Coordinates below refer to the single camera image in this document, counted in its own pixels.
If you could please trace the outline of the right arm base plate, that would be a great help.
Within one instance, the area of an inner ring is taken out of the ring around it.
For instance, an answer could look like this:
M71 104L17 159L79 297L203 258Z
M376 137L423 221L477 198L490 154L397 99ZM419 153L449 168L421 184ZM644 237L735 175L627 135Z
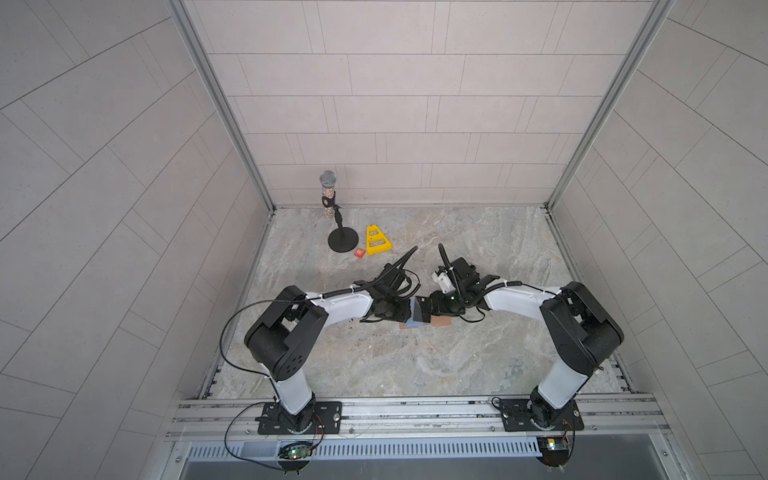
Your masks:
M494 397L491 405L500 413L506 432L582 431L584 422L577 403L571 399L555 409L545 400Z

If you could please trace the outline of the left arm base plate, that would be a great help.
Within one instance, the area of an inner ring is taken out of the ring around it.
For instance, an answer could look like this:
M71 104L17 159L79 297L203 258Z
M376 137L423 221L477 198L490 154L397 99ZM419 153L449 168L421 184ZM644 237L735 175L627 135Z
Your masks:
M343 404L311 400L299 413L289 414L278 402L269 402L258 418L260 435L338 434Z

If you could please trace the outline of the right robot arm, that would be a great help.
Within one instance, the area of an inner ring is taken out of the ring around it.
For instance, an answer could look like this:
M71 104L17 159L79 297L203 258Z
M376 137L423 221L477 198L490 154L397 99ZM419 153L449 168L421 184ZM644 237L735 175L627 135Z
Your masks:
M527 409L541 430L559 426L576 394L624 342L618 323L583 284L572 281L555 290L497 275L481 277L460 257L448 259L433 279L440 289L428 304L433 316L460 317L467 310L504 311L542 321L558 354L548 374L532 391Z

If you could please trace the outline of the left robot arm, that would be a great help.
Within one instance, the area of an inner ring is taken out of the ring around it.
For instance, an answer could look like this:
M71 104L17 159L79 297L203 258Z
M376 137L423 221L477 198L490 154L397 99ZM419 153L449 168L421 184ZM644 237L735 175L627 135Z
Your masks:
M267 370L281 412L293 420L313 413L315 394L303 366L324 328L356 319L404 323L420 287L417 274L388 264L371 281L326 293L284 288L244 337L251 356Z

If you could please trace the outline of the black VIP credit card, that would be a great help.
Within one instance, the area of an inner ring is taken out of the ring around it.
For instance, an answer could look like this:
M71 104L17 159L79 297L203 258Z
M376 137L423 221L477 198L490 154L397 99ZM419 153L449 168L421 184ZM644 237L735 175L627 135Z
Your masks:
M431 323L431 299L429 297L416 296L413 301L413 320L417 323Z

